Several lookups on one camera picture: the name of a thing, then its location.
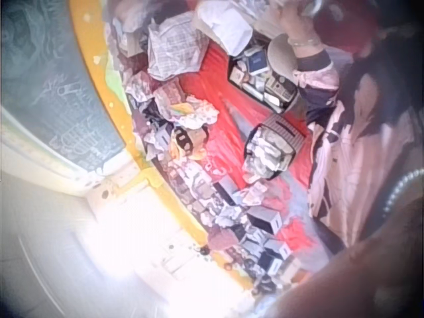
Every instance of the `necklace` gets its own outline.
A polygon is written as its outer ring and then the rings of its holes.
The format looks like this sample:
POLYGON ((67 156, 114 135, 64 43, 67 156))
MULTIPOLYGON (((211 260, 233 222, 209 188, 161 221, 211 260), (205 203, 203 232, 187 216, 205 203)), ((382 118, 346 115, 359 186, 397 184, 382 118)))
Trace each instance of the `necklace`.
POLYGON ((386 202, 386 205, 384 207, 384 213, 383 218, 386 218, 390 212, 390 210, 393 207, 393 204, 396 202, 398 197, 401 193, 405 191, 405 189, 408 187, 410 183, 412 183, 413 180, 419 178, 420 176, 424 176, 424 168, 416 169, 406 175, 399 180, 396 184, 396 187, 393 189, 392 193, 389 196, 389 199, 386 202))

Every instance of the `bag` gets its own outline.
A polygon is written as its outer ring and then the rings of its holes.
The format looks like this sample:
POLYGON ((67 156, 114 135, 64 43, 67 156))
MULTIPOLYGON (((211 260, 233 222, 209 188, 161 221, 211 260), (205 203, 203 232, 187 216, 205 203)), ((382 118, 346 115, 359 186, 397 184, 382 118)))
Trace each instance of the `bag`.
POLYGON ((200 70, 209 39, 194 29, 192 18, 193 12, 189 11, 148 27, 148 73, 153 78, 166 81, 178 74, 200 70))

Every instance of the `yellow trim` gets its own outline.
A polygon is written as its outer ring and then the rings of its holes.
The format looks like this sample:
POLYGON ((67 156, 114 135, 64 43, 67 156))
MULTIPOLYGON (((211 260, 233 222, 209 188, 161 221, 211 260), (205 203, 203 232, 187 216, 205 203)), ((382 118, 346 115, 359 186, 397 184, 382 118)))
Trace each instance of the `yellow trim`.
MULTIPOLYGON (((201 228, 193 216, 182 207, 179 199, 174 195, 166 182, 162 179, 156 168, 150 167, 140 155, 135 146, 133 135, 133 123, 131 116, 125 110, 125 106, 119 98, 107 87, 105 81, 104 63, 95 63, 95 56, 106 58, 108 47, 103 35, 103 21, 101 17, 101 4, 99 0, 70 0, 70 13, 74 25, 77 42, 81 50, 91 80, 103 102, 115 128, 122 136, 126 149, 140 166, 141 173, 126 185, 119 189, 119 193, 125 193, 133 186, 146 178, 150 185, 155 188, 165 206, 172 212, 181 227, 186 230, 198 244, 205 244, 206 232, 201 228)), ((219 255, 213 255, 218 265, 223 266, 225 259, 219 255)), ((249 278, 240 276, 232 271, 230 275, 244 288, 250 289, 252 284, 249 278)))

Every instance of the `chalkboard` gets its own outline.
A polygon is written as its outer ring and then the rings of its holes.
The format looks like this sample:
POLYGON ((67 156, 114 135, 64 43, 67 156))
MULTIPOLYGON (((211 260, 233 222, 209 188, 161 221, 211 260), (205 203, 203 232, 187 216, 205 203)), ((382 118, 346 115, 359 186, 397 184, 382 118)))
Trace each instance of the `chalkboard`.
POLYGON ((90 80, 66 0, 1 2, 1 104, 85 170, 125 147, 90 80))

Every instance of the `patterned shirt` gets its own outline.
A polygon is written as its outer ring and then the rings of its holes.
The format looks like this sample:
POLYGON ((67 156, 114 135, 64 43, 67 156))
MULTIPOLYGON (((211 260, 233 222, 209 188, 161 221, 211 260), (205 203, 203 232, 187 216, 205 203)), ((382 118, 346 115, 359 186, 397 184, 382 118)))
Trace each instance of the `patterned shirt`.
POLYGON ((300 58, 298 68, 313 136, 309 214, 351 246, 396 160, 414 142, 409 100, 378 48, 356 61, 341 85, 326 51, 300 58))

